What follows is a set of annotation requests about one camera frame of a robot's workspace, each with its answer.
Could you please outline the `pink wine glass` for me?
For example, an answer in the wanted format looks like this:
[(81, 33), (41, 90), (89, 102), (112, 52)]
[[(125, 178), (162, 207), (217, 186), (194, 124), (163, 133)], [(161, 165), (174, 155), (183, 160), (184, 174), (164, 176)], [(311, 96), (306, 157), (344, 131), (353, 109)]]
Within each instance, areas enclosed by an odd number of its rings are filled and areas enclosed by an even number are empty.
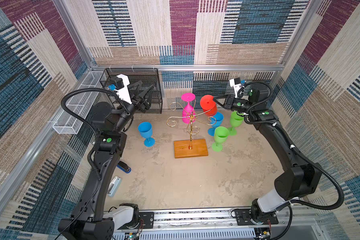
[(193, 93), (185, 93), (181, 96), (182, 101), (186, 102), (186, 106), (182, 112), (182, 120), (185, 124), (190, 123), (190, 114), (194, 112), (194, 108), (191, 106), (191, 102), (194, 101), (196, 96)]

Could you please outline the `light blue stapler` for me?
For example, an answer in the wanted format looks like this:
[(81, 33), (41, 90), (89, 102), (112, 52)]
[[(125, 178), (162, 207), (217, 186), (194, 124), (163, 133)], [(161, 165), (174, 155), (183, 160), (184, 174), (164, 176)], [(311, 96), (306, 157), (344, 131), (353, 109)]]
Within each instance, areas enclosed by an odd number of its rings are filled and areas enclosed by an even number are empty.
[(113, 180), (111, 181), (110, 185), (109, 185), (109, 189), (108, 189), (108, 196), (109, 197), (113, 197), (115, 195), (115, 193), (117, 192), (120, 184), (122, 183), (122, 178), (116, 176), (113, 178)]

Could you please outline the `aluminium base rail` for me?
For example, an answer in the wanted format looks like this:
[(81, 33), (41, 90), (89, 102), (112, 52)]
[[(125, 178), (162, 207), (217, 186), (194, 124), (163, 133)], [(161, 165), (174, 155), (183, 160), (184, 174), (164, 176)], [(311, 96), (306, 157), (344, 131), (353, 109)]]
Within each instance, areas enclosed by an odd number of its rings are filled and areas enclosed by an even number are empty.
[(114, 240), (328, 240), (328, 231), (315, 210), (293, 206), (270, 221), (254, 225), (249, 208), (201, 208), (141, 211), (144, 226), (116, 230)]

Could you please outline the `green wine glass front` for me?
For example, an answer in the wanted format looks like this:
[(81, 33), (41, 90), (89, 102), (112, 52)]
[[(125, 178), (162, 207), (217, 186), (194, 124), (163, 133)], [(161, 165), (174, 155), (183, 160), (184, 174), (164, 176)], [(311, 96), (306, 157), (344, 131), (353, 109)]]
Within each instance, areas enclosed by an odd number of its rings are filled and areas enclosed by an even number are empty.
[(228, 130), (230, 132), (230, 136), (237, 135), (236, 128), (239, 127), (243, 121), (244, 121), (244, 117), (239, 116), (237, 111), (232, 112), (231, 118), (230, 118), (231, 127), (228, 128)]

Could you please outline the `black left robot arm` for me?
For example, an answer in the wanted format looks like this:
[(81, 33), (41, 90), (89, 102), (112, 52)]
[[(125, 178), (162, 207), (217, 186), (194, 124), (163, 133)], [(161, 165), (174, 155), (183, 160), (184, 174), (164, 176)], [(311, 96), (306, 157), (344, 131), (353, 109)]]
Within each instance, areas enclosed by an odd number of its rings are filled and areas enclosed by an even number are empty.
[[(81, 197), (71, 216), (61, 219), (58, 231), (68, 240), (112, 240), (114, 231), (125, 226), (134, 229), (141, 226), (138, 205), (121, 204), (115, 211), (104, 215), (104, 206), (114, 170), (121, 164), (126, 145), (126, 131), (133, 122), (136, 111), (145, 113), (151, 108), (153, 85), (141, 90), (142, 82), (124, 85), (123, 90), (130, 96), (127, 102), (119, 96), (121, 88), (114, 91), (103, 88), (84, 88), (65, 95), (61, 106), (65, 112), (90, 127), (95, 136), (94, 146), (87, 155), (91, 171)], [(114, 96), (117, 108), (108, 102), (93, 106), (91, 122), (70, 110), (67, 101), (79, 94), (99, 92)]]

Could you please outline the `white mesh wall basket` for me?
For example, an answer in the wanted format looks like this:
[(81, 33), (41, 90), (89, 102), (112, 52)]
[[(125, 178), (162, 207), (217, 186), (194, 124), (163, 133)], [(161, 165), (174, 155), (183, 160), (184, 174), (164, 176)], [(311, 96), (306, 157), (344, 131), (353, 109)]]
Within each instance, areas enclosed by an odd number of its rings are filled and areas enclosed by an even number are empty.
[[(102, 75), (103, 73), (98, 71), (84, 74), (85, 78), (80, 84), (79, 89), (100, 88)], [(85, 119), (92, 105), (99, 99), (99, 94), (98, 92), (87, 92), (73, 96), (67, 101), (67, 107)], [(83, 122), (63, 111), (55, 121), (53, 129), (60, 135), (77, 135), (82, 126)]]

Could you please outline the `blue wine glass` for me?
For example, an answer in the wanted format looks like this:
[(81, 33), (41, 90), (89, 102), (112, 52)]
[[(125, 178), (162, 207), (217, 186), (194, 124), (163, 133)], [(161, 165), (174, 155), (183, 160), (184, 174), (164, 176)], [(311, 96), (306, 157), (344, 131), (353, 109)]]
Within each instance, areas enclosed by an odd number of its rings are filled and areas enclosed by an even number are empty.
[(211, 118), (211, 128), (208, 129), (208, 134), (210, 136), (215, 135), (215, 130), (217, 127), (219, 127), (224, 120), (224, 115), (222, 113), (217, 112), (214, 116)]
[(143, 122), (139, 124), (138, 131), (141, 136), (145, 139), (144, 145), (146, 147), (153, 147), (155, 144), (155, 139), (152, 138), (153, 135), (153, 127), (152, 124), (149, 122)]

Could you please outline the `green wine glass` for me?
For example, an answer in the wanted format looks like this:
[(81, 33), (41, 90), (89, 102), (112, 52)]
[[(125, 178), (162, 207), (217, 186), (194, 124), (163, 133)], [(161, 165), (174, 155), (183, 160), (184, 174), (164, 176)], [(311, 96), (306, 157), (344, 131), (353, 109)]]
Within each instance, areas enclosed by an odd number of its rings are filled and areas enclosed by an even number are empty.
[(230, 118), (231, 127), (228, 128), (228, 130), (230, 132), (230, 136), (237, 135), (236, 128), (239, 127), (243, 121), (244, 121), (244, 117), (239, 116), (237, 111), (232, 112), (231, 118)]
[(230, 131), (225, 127), (217, 127), (214, 133), (215, 142), (212, 144), (212, 150), (220, 152), (223, 150), (223, 143), (230, 135)]

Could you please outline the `black mesh shelf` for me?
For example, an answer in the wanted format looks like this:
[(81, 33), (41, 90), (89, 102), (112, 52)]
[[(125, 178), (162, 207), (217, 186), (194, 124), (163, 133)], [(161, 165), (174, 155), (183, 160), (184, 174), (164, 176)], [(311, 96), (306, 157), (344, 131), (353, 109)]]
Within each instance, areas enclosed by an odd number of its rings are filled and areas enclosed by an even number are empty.
[(152, 93), (151, 108), (147, 110), (150, 114), (161, 114), (163, 110), (163, 96), (162, 89), (159, 80), (159, 73), (156, 68), (107, 68), (104, 70), (103, 75), (100, 79), (101, 86), (103, 89), (108, 89), (111, 85), (111, 80), (115, 79), (117, 75), (126, 75), (129, 78), (130, 85), (142, 81), (139, 93), (150, 87), (154, 86)]

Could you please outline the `wooden rack base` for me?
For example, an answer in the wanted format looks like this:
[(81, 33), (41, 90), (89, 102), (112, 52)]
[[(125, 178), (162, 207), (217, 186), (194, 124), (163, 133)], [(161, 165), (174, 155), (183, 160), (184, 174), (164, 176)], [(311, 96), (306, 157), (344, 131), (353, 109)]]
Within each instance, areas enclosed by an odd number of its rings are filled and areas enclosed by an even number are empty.
[(174, 141), (174, 154), (175, 159), (209, 155), (205, 139)]

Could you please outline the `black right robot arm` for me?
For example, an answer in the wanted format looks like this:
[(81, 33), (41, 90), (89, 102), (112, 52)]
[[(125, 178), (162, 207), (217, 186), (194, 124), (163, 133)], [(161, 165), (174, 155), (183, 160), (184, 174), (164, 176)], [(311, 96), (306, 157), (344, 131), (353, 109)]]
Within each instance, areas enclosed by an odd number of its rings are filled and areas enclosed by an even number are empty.
[[(213, 101), (226, 110), (242, 117), (244, 122), (255, 127), (268, 141), (276, 153), (284, 172), (275, 179), (274, 188), (266, 195), (253, 200), (249, 214), (254, 225), (266, 224), (266, 232), (256, 237), (257, 240), (279, 240), (290, 229), (293, 220), (294, 204), (300, 204), (317, 210), (330, 211), (338, 209), (345, 200), (341, 185), (319, 163), (305, 156), (289, 137), (279, 121), (278, 116), (267, 109), (267, 102), (273, 95), (273, 88), (265, 82), (242, 84), (234, 79), (231, 85), (234, 94), (213, 97)], [(327, 206), (312, 204), (301, 198), (313, 194), (321, 176), (325, 176), (335, 187), (338, 199)], [(278, 235), (272, 235), (272, 218), (284, 208), (289, 209), (289, 220), (286, 228)]]

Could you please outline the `red wine glass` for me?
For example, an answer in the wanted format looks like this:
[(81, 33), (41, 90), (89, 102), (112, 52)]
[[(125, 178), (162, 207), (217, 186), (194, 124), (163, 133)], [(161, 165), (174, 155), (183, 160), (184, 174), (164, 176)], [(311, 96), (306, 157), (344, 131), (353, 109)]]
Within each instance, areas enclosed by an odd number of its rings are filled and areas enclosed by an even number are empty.
[(211, 95), (203, 96), (200, 100), (200, 106), (208, 117), (213, 117), (218, 111), (214, 97)]

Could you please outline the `green wine glass back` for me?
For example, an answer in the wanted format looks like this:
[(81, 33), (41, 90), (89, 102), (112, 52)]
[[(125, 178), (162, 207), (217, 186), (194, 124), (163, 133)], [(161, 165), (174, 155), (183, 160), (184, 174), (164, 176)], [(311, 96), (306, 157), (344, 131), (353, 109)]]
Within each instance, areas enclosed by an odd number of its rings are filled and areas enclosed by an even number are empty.
[(223, 143), (230, 135), (230, 131), (225, 127), (217, 127), (214, 133), (215, 142), (212, 144), (212, 150), (220, 152), (223, 150)]

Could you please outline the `blue wine glass front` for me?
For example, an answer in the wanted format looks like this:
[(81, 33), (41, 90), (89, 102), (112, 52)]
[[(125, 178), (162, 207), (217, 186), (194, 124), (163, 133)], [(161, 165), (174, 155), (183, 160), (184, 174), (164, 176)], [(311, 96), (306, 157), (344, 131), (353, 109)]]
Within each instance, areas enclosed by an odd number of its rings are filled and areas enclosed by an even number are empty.
[(153, 147), (155, 144), (155, 139), (152, 138), (153, 135), (153, 127), (152, 124), (149, 122), (143, 122), (139, 124), (138, 131), (141, 136), (145, 139), (144, 145), (146, 147)]

